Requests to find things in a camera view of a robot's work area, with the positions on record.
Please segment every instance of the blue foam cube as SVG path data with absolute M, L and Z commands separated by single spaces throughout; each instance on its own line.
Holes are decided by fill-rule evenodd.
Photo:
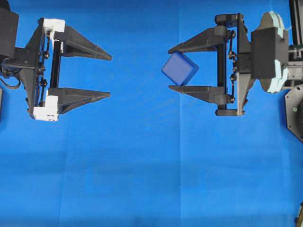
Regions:
M 185 54 L 174 52 L 161 71 L 177 86 L 183 86 L 192 79 L 198 70 L 199 66 Z

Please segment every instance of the black cable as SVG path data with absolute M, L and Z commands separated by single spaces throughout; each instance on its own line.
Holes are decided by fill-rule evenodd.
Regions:
M 7 88 L 9 88 L 9 89 L 12 89 L 12 90 L 16 90 L 16 89 L 18 89 L 18 88 L 20 87 L 20 85 L 21 85 L 21 80 L 20 80 L 20 77 L 19 77 L 18 74 L 16 74 L 15 76 L 16 76 L 16 79 L 18 80 L 18 84 L 15 85 L 15 86 L 8 85 L 8 84 L 5 83 L 4 80 L 2 80 L 1 78 L 0 78 L 0 81 L 3 83 L 3 85 L 4 85 L 5 87 L 7 87 Z

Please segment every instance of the bolt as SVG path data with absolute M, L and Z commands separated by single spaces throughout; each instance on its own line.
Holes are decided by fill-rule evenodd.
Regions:
M 236 75 L 233 73 L 233 74 L 231 75 L 231 81 L 234 82 L 234 81 L 236 81 L 236 80 L 237 80 L 237 77 L 236 77 Z
M 45 59 L 48 59 L 49 58 L 49 52 L 45 52 L 44 57 L 45 57 Z

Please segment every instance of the white bracket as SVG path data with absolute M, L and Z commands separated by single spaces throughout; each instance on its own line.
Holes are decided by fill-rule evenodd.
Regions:
M 55 32 L 65 31 L 65 20 L 45 18 L 43 23 L 43 28 L 45 30 L 45 33 L 50 32 L 50 39 L 53 45 Z
M 34 107 L 34 117 L 36 120 L 56 122 L 58 114 L 58 96 L 49 96 L 46 92 L 45 105 L 43 107 Z

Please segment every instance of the blue backdrop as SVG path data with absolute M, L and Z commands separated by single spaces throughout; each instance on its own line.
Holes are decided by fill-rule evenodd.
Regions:
M 217 118 L 214 105 L 169 90 L 160 72 L 167 50 L 213 27 L 217 14 L 241 12 L 252 31 L 273 10 L 290 28 L 287 0 L 10 4 L 20 15 L 17 46 L 40 17 L 59 18 L 113 60 L 62 60 L 61 87 L 111 98 L 58 122 L 31 120 L 25 91 L 4 90 L 0 226 L 294 226 L 303 145 L 285 128 L 284 92 L 266 94 L 257 82 L 246 116 Z M 190 84 L 215 85 L 216 55 L 188 56 L 200 66 Z

